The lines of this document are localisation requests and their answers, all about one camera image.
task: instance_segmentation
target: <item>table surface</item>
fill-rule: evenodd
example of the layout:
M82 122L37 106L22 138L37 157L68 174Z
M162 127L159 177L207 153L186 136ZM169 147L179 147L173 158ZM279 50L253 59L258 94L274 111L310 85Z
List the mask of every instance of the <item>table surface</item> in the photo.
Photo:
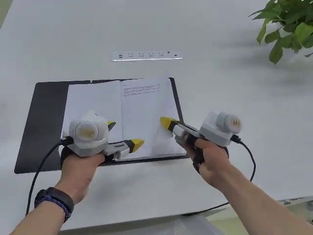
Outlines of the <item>table surface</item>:
M210 110L237 114L257 163L254 182L275 199L313 195L311 63L276 66L258 45L262 1L14 0L0 31L0 224L23 218L33 174L13 172L37 82L172 76L186 123ZM181 61L111 62L114 51L178 50ZM248 153L229 148L247 177ZM41 173L34 192L54 185ZM189 159L98 169L86 199L63 229L204 210L225 202Z

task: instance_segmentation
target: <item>white paper page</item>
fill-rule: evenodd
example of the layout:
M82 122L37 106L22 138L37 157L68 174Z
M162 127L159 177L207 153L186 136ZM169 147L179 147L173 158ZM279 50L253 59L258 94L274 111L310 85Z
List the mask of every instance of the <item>white paper page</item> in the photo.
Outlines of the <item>white paper page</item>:
M121 82L69 85L62 131L68 132L71 121L80 119L90 110L116 125L109 132L109 142L121 141L122 133Z
M160 125L160 117L179 119L168 78L127 80L122 87L123 138L145 143L125 159L184 155L172 134Z

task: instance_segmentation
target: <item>power socket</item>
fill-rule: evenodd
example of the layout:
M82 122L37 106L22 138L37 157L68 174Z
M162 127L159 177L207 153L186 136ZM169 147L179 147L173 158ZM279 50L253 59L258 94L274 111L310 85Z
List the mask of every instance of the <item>power socket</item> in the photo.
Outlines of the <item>power socket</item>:
M181 60L182 54L178 51L123 51L112 53L113 62L142 61L142 60Z

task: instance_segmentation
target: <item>cord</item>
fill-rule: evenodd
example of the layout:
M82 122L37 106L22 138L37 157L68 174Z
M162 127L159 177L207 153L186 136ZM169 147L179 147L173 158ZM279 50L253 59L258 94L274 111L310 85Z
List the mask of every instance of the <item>cord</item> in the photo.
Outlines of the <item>cord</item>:
M60 145L64 145L64 146L67 146L69 144L72 144L74 143L73 141L73 138L70 137L70 136L67 136L67 137L64 137L62 139L59 140L59 142L57 144L55 144L50 150L49 152L47 153L47 155L45 155L45 157L43 158L43 160L41 161L37 171L36 171L36 174L33 178L33 182L31 183L31 186L30 186L30 190L29 190L29 195L28 195L28 201L27 201L27 207L26 207L26 213L25 213L25 216L27 216L27 214L29 213L29 208L30 208L30 201L31 201L31 196L33 194L33 190L34 190L34 186L35 186L35 182L37 180L37 177L39 175L39 172L41 171L41 168L43 167L45 161L47 160L47 158L50 156L50 154Z
M253 155L252 155L250 149L248 148L248 146L246 146L245 143L243 143L243 142L241 141L241 139L240 139L239 136L237 136L237 135L233 135L230 140L233 141L233 142L235 142L235 143L241 144L241 145L248 151L248 153L249 153L249 155L250 155L250 158L251 158L251 161L252 161L252 164L253 164L253 171L252 171L252 174L251 174L251 177L250 177L250 181L252 182L252 180L253 180L253 178L254 178L254 175L255 175L256 163L255 163L254 157L253 157ZM203 211L197 211L197 212L188 213L188 214L185 214L185 215L186 215L186 216L190 216L190 215L195 215L195 214L201 214L201 213L204 213L204 212L208 212L208 211L215 210L215 209L217 209L217 208L226 206L226 205L228 205L228 204L229 204L229 202L226 202L226 203L220 204L220 205L215 206L215 207L211 207L211 208L206 209L206 210L203 210Z

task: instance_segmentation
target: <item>black notebook cover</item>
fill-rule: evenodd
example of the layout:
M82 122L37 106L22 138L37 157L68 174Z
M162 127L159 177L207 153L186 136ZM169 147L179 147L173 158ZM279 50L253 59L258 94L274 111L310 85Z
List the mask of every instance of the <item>black notebook cover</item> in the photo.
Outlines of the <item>black notebook cover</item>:
M183 121L174 78L170 77L170 80L179 119ZM16 174L36 172L43 157L47 154L50 148L60 139L69 85L90 83L96 84L110 81L113 80L96 80L92 82L63 81L37 83L30 104L14 172ZM104 164L104 166L111 164L132 164L182 158L186 158L186 156L126 160L122 162L112 162L109 164ZM60 155L58 152L58 148L55 149L48 157L41 171L53 170L60 170Z

